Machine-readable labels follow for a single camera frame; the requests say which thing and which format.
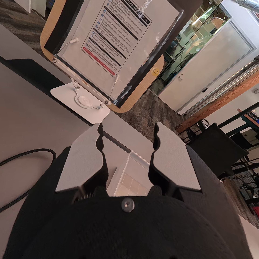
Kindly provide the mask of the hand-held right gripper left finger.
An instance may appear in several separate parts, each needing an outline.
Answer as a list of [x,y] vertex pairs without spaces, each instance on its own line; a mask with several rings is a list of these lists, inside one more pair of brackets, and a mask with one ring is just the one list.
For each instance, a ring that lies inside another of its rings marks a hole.
[[55,191],[77,190],[82,197],[109,197],[103,148],[103,126],[96,123],[72,143]]

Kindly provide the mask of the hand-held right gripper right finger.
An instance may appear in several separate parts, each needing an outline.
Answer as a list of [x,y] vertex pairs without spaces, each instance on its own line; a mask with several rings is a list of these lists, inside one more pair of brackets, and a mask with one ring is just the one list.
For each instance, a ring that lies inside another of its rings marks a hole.
[[153,149],[148,177],[162,195],[174,195],[178,189],[201,191],[186,144],[161,122],[155,123]]

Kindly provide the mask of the black chair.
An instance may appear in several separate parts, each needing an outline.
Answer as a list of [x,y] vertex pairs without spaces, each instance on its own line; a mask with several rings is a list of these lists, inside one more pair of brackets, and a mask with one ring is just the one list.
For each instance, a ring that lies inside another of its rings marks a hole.
[[187,145],[191,146],[219,179],[233,176],[231,166],[249,152],[228,137],[216,123],[206,129],[199,127],[201,133],[198,135],[191,128],[186,129],[189,138]]

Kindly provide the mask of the white cabinet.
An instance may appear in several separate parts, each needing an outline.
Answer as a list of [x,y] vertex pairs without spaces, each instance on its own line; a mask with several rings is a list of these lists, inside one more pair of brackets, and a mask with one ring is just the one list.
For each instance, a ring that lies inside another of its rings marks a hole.
[[116,169],[107,187],[110,197],[147,196],[153,184],[148,178],[149,163],[134,151]]

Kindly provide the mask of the white document stand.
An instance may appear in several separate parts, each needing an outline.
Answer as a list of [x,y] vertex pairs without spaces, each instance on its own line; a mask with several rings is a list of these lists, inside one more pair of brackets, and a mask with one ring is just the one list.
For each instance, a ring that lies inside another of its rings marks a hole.
[[79,79],[51,89],[50,93],[61,103],[83,117],[90,124],[101,123],[109,114],[109,105],[118,105],[129,90],[134,90],[159,58],[159,51],[174,33],[184,16],[183,8],[176,1],[136,1],[141,11],[152,23],[115,77],[112,77],[86,55],[81,47],[88,36],[104,3],[79,1],[72,20],[57,43],[50,50],[54,38],[49,37],[46,49],[53,55],[53,62],[61,68],[66,65],[76,75],[85,79],[99,92],[104,101],[79,84]]

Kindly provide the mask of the wood-edged black panel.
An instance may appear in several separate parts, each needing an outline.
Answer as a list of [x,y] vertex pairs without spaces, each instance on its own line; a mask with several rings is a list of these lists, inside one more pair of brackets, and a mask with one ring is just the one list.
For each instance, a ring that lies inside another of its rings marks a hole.
[[[62,72],[64,72],[68,76],[71,76],[72,78],[74,78],[74,76],[76,76],[76,79],[79,79],[78,82],[80,85],[82,85],[87,90],[89,90],[91,94],[93,94],[94,96],[96,96],[98,98],[101,98],[101,100],[104,101],[104,97],[102,97],[102,95],[99,92],[97,92],[97,90],[95,90],[92,86],[90,86],[90,83],[88,83],[85,79],[82,79],[81,77],[76,75],[66,65],[62,65],[62,67],[60,68],[58,66],[58,63],[54,63],[52,61],[54,58],[54,55],[45,48],[45,44],[47,43],[49,37],[51,36],[51,34],[53,32],[53,30],[60,18],[60,15],[64,9],[64,6],[66,5],[66,2],[69,2],[69,1],[67,1],[67,0],[55,1],[54,5],[52,7],[52,10],[50,11],[50,14],[48,16],[48,19],[45,23],[45,26],[40,35],[41,50],[42,50],[43,54],[45,55],[45,57],[50,61],[51,64],[53,64],[58,69],[60,69]],[[164,66],[164,60],[163,60],[163,55],[161,55],[160,58],[156,61],[156,63],[153,65],[152,68],[158,67],[161,72],[163,66]],[[117,113],[128,112],[135,105],[135,103],[141,98],[141,96],[148,90],[148,88],[153,84],[153,82],[158,78],[158,76],[155,77],[151,74],[152,68],[147,72],[145,77],[136,86],[136,88],[134,90],[132,90],[132,88],[129,90],[128,93],[130,93],[130,95],[126,94],[124,99],[118,105],[111,104],[111,105],[109,105],[109,108],[112,111],[117,112]]]

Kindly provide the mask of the wooden beam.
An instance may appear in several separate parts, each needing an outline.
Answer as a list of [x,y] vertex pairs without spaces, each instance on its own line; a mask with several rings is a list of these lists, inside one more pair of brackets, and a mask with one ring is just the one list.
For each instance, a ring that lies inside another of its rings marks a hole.
[[239,97],[241,94],[251,89],[259,83],[259,71],[254,72],[252,75],[248,76],[245,80],[239,83],[237,86],[229,90],[224,95],[220,96],[217,100],[207,104],[201,110],[196,112],[193,116],[183,121],[181,124],[176,126],[175,130],[177,133],[181,134],[187,128],[195,125],[199,120],[207,118],[212,113],[216,112],[235,98]]

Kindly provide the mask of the green metal workbench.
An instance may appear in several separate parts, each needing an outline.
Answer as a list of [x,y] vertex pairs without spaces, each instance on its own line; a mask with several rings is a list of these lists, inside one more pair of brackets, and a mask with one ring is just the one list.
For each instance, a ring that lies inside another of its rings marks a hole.
[[238,108],[235,115],[231,116],[217,126],[228,136],[232,136],[238,132],[248,130],[250,128],[255,128],[258,130],[258,111],[253,112],[253,110],[258,110],[258,107],[259,102],[256,102],[246,109]]

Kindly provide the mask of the white door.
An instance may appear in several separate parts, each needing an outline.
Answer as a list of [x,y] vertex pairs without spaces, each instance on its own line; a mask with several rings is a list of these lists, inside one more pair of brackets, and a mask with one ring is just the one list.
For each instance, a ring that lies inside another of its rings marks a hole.
[[255,45],[245,33],[230,20],[211,37],[157,97],[172,110],[179,112],[255,49]]

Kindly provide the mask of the printed instruction sheet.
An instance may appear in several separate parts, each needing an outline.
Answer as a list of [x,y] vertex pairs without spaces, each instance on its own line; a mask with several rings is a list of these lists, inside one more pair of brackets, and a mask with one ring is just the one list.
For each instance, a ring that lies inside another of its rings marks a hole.
[[151,23],[136,1],[106,0],[81,50],[115,77]]

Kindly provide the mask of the glass wall panel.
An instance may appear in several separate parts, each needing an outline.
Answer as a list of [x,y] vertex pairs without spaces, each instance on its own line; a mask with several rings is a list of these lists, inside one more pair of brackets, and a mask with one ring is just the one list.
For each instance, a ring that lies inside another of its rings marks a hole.
[[204,0],[164,52],[165,67],[158,79],[162,89],[228,21],[222,1]]

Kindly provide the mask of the silver ventilation duct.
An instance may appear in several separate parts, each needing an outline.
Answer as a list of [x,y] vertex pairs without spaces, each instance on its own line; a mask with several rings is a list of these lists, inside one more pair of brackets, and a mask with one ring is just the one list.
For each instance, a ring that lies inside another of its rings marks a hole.
[[223,0],[221,3],[230,14],[243,11],[254,12],[256,14],[259,13],[258,0]]

